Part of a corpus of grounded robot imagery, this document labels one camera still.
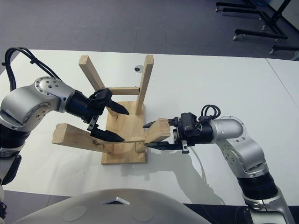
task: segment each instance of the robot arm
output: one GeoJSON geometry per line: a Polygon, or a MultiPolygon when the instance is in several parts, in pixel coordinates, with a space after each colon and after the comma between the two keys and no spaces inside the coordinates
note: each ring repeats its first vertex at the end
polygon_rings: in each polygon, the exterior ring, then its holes
{"type": "Polygon", "coordinates": [[[124,141],[124,139],[108,130],[98,129],[96,124],[105,107],[121,114],[129,114],[125,107],[112,101],[109,89],[96,91],[89,98],[81,92],[69,87],[44,63],[40,62],[26,48],[10,48],[5,53],[7,74],[11,92],[3,99],[0,107],[0,223],[5,217],[6,206],[3,203],[2,185],[10,183],[21,162],[19,152],[31,131],[50,111],[68,112],[80,117],[91,136],[105,141],[124,141]],[[41,77],[33,84],[16,88],[14,74],[10,67],[10,58],[15,51],[28,56],[31,63],[37,64],[50,77],[41,77]]]}
{"type": "Polygon", "coordinates": [[[216,144],[238,180],[252,218],[264,223],[267,214],[271,215],[271,223],[279,223],[276,220],[279,212],[285,223],[295,224],[282,192],[269,173],[263,150],[250,138],[242,121],[232,116],[215,119],[220,115],[219,108],[214,105],[204,108],[213,108],[215,114],[207,116],[202,113],[197,121],[192,113],[183,113],[181,117],[169,120],[169,124],[175,126],[173,144],[152,142],[146,145],[160,150],[179,149],[186,154],[189,153],[188,146],[216,144]]]}

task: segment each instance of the floor tile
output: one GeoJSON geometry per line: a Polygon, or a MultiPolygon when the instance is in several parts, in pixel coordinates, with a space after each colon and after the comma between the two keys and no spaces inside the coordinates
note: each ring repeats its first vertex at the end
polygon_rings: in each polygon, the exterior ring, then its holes
{"type": "Polygon", "coordinates": [[[164,28],[141,27],[137,31],[137,43],[166,44],[164,28]]]}
{"type": "Polygon", "coordinates": [[[123,52],[123,53],[133,53],[134,44],[131,43],[105,43],[103,51],[105,52],[123,52]]]}
{"type": "Polygon", "coordinates": [[[57,26],[46,41],[73,42],[81,31],[81,27],[57,26]]]}
{"type": "Polygon", "coordinates": [[[45,41],[54,31],[55,27],[33,26],[20,39],[20,41],[45,41]]]}
{"type": "Polygon", "coordinates": [[[26,215],[47,206],[49,195],[30,194],[16,191],[5,191],[7,215],[5,223],[11,224],[26,215]]]}
{"type": "Polygon", "coordinates": [[[136,32],[136,28],[110,28],[106,43],[135,43],[136,32]]]}
{"type": "Polygon", "coordinates": [[[81,29],[76,42],[104,42],[109,27],[84,27],[81,29]]]}
{"type": "Polygon", "coordinates": [[[74,42],[71,50],[102,51],[104,41],[99,42],[74,42]]]}
{"type": "Polygon", "coordinates": [[[167,54],[165,44],[136,44],[134,53],[167,54]]]}
{"type": "Polygon", "coordinates": [[[43,50],[71,50],[73,42],[45,41],[41,46],[43,50]]]}

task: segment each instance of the gray floor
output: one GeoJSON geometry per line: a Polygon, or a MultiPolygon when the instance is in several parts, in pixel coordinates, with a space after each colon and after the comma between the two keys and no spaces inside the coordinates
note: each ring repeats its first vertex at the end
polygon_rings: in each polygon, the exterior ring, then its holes
{"type": "Polygon", "coordinates": [[[40,195],[9,190],[4,191],[4,197],[5,204],[7,205],[6,224],[12,224],[35,211],[69,198],[65,196],[40,195]]]}
{"type": "MultiPolygon", "coordinates": [[[[215,12],[214,0],[0,0],[0,55],[10,46],[156,54],[248,56],[268,53],[274,40],[248,36],[232,41],[236,28],[260,31],[257,15],[215,12]]],[[[240,3],[240,0],[228,0],[240,3]]],[[[270,15],[267,7],[260,7],[270,15]]],[[[281,44],[299,45],[289,36],[281,44]]]]}

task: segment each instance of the wooden board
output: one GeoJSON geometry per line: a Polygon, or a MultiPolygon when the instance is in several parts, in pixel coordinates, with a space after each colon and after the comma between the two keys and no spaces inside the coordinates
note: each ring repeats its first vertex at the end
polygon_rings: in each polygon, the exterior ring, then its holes
{"type": "Polygon", "coordinates": [[[150,75],[151,75],[151,71],[153,70],[153,66],[154,66],[153,55],[146,55],[145,60],[144,60],[141,81],[140,81],[140,91],[139,91],[139,95],[138,95],[137,101],[136,101],[135,115],[141,114],[141,110],[143,107],[146,90],[148,89],[148,85],[150,82],[150,75]]]}
{"type": "MultiPolygon", "coordinates": [[[[123,138],[144,136],[144,109],[140,115],[136,116],[136,102],[124,101],[118,102],[123,105],[130,115],[117,114],[111,116],[108,114],[106,130],[117,133],[123,138]]],[[[113,144],[113,151],[110,154],[103,153],[102,164],[126,164],[126,163],[145,163],[146,151],[138,153],[135,150],[136,144],[142,143],[123,143],[113,144]]]]}
{"type": "Polygon", "coordinates": [[[58,124],[53,133],[52,143],[62,146],[87,149],[97,152],[111,153],[113,144],[96,145],[90,133],[69,124],[58,124]]]}
{"type": "Polygon", "coordinates": [[[109,87],[113,95],[139,95],[139,87],[109,87]]]}

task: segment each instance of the silver cylindrical joint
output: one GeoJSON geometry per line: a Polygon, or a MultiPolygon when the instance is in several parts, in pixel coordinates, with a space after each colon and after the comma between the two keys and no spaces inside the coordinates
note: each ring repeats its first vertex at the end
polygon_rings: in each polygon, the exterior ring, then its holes
{"type": "Polygon", "coordinates": [[[244,131],[242,124],[234,117],[229,117],[228,119],[225,117],[225,119],[211,120],[210,125],[213,130],[212,143],[215,143],[221,139],[238,138],[243,134],[244,131]]]}

